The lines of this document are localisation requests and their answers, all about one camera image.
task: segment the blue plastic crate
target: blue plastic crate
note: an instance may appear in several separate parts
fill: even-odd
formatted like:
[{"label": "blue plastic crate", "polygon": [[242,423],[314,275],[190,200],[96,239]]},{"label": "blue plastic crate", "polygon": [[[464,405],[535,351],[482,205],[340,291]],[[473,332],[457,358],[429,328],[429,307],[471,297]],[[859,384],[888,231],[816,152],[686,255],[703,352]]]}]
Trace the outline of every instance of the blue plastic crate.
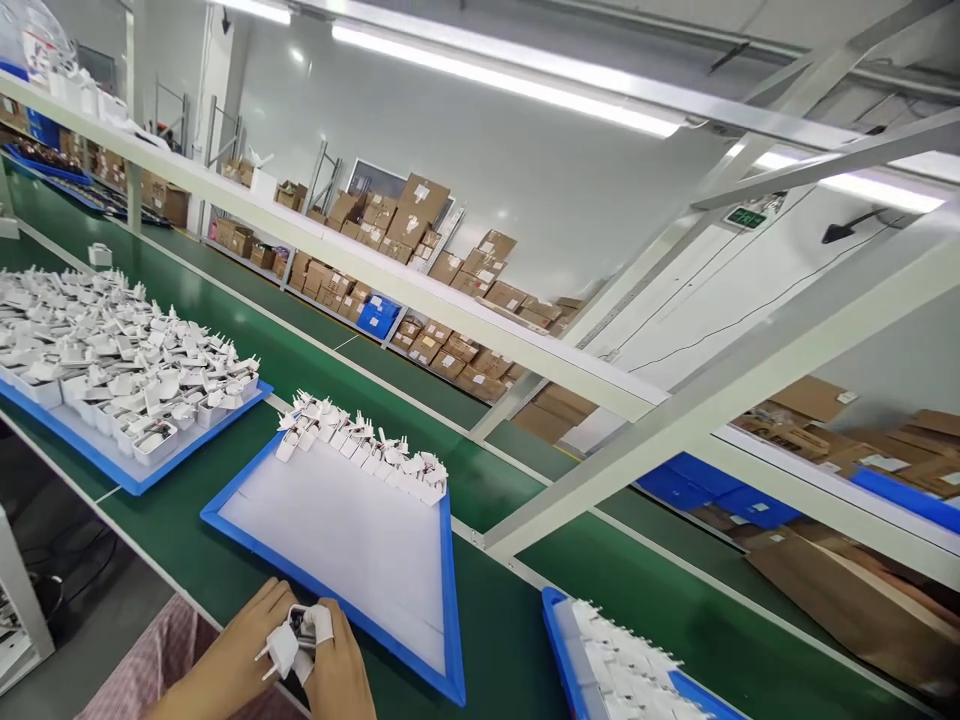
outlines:
[{"label": "blue plastic crate", "polygon": [[935,522],[951,532],[960,533],[960,509],[947,505],[943,500],[898,483],[885,475],[860,470],[851,481],[874,495],[886,498],[905,510]]},{"label": "blue plastic crate", "polygon": [[704,490],[666,465],[648,472],[637,481],[644,490],[655,495],[677,510],[688,512],[713,500],[713,494]]},{"label": "blue plastic crate", "polygon": [[727,512],[739,515],[764,530],[773,530],[803,515],[799,510],[749,485],[721,495],[713,502]]}]

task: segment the cable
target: cable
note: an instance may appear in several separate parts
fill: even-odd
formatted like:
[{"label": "cable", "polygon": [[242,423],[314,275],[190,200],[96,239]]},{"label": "cable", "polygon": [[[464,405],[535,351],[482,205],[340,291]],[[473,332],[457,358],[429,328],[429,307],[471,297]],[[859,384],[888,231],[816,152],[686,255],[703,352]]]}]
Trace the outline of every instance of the cable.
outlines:
[{"label": "cable", "polygon": [[742,323],[744,320],[746,320],[748,317],[750,317],[750,316],[753,315],[754,313],[759,312],[760,310],[763,310],[763,308],[767,307],[768,305],[772,305],[773,303],[775,303],[777,300],[779,300],[779,299],[782,298],[784,295],[786,295],[788,292],[790,292],[791,290],[793,290],[793,288],[795,288],[797,285],[799,285],[800,283],[802,283],[804,280],[809,280],[809,279],[812,278],[814,275],[817,275],[817,274],[823,272],[824,270],[826,270],[827,268],[829,268],[829,267],[830,267],[831,265],[833,265],[837,260],[839,260],[839,259],[842,258],[844,255],[846,255],[848,252],[851,252],[852,250],[856,250],[856,249],[857,249],[858,247],[860,247],[861,245],[866,245],[868,242],[870,242],[871,240],[873,240],[877,235],[879,235],[880,233],[882,233],[882,232],[883,232],[884,230],[886,230],[886,229],[887,229],[887,228],[885,228],[885,227],[884,227],[884,228],[880,228],[880,229],[877,230],[873,235],[871,235],[870,237],[868,237],[866,240],[861,240],[861,241],[858,242],[856,245],[851,245],[850,247],[848,247],[848,248],[847,248],[846,250],[844,250],[843,252],[837,253],[837,254],[833,257],[833,259],[832,259],[830,262],[828,262],[826,265],[820,266],[819,268],[817,268],[816,270],[814,270],[814,271],[813,271],[812,273],[810,273],[809,275],[804,275],[802,278],[800,278],[800,279],[797,280],[795,283],[793,283],[792,285],[790,285],[790,287],[788,287],[788,288],[787,288],[786,290],[784,290],[782,293],[780,293],[779,295],[777,295],[775,298],[773,298],[772,300],[769,300],[768,302],[765,302],[763,305],[761,305],[761,306],[759,306],[759,307],[754,308],[753,310],[751,310],[750,312],[748,312],[746,315],[744,315],[742,318],[740,318],[740,319],[737,320],[736,322],[732,322],[732,323],[730,323],[729,325],[724,325],[722,328],[719,328],[718,330],[714,330],[713,332],[707,333],[707,334],[704,335],[702,338],[700,338],[699,340],[697,340],[695,343],[692,343],[692,344],[690,344],[690,345],[685,345],[684,347],[681,347],[681,348],[677,348],[677,349],[674,350],[673,352],[667,353],[667,354],[664,355],[662,358],[658,358],[657,360],[651,360],[650,362],[644,363],[643,365],[638,365],[637,367],[633,368],[632,370],[627,370],[627,372],[628,372],[628,373],[636,372],[637,370],[642,370],[642,369],[645,368],[645,367],[649,367],[649,366],[651,366],[651,365],[656,365],[656,364],[659,363],[659,362],[663,362],[663,361],[666,360],[667,358],[673,357],[673,356],[676,355],[678,352],[683,352],[684,350],[689,350],[690,348],[696,347],[697,345],[699,345],[700,343],[702,343],[702,342],[703,342],[704,340],[706,340],[707,338],[713,337],[714,335],[717,335],[718,333],[722,333],[724,330],[729,330],[730,328],[739,325],[740,323]]}]

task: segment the person's arm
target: person's arm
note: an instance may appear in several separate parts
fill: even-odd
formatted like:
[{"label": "person's arm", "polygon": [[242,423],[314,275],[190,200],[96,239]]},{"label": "person's arm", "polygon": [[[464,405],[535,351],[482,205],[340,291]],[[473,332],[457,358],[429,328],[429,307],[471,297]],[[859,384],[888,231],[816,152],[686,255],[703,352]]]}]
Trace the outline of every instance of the person's arm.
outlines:
[{"label": "person's arm", "polygon": [[254,658],[296,602],[286,581],[268,580],[144,720],[227,720],[264,692],[277,676],[261,680],[272,661]]},{"label": "person's arm", "polygon": [[367,670],[350,623],[335,600],[320,600],[330,611],[333,638],[317,645],[313,672],[304,683],[313,720],[377,720]]}]

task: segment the ceiling light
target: ceiling light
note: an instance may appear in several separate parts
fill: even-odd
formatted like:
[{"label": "ceiling light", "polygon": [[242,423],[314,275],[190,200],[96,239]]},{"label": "ceiling light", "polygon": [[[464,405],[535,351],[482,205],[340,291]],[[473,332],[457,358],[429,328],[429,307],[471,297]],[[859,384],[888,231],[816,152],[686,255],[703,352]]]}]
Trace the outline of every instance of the ceiling light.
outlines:
[{"label": "ceiling light", "polygon": [[216,5],[223,5],[240,12],[250,13],[265,20],[272,20],[281,25],[290,24],[290,8],[286,5],[276,5],[264,0],[209,0]]},{"label": "ceiling light", "polygon": [[341,23],[333,25],[333,38],[365,50],[405,60],[431,70],[439,70],[448,75],[455,75],[489,87],[506,90],[515,95],[540,100],[550,105],[623,125],[632,130],[639,130],[659,138],[669,137],[680,128],[680,123],[670,122],[624,107],[619,99],[617,102],[611,102],[589,97],[586,92],[576,92],[557,87],[559,81],[548,83],[546,79],[536,81],[523,77],[523,75],[530,75],[530,73],[522,71],[520,68],[502,65],[498,69],[492,69],[481,65],[477,61],[468,62],[451,57],[448,54],[423,49],[415,45],[413,40],[393,40],[379,34],[357,30]]}]

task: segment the white wall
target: white wall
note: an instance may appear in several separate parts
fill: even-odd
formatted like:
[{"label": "white wall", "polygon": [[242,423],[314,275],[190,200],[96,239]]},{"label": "white wall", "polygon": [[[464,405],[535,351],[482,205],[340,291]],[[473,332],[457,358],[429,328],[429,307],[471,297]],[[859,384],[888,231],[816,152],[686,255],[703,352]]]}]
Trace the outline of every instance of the white wall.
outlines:
[{"label": "white wall", "polygon": [[502,279],[545,298],[610,275],[703,172],[696,141],[667,157],[659,139],[341,45],[309,18],[255,25],[241,114],[281,179],[307,184],[326,135],[348,171],[360,157],[450,187],[467,204],[450,249],[508,233]]}]

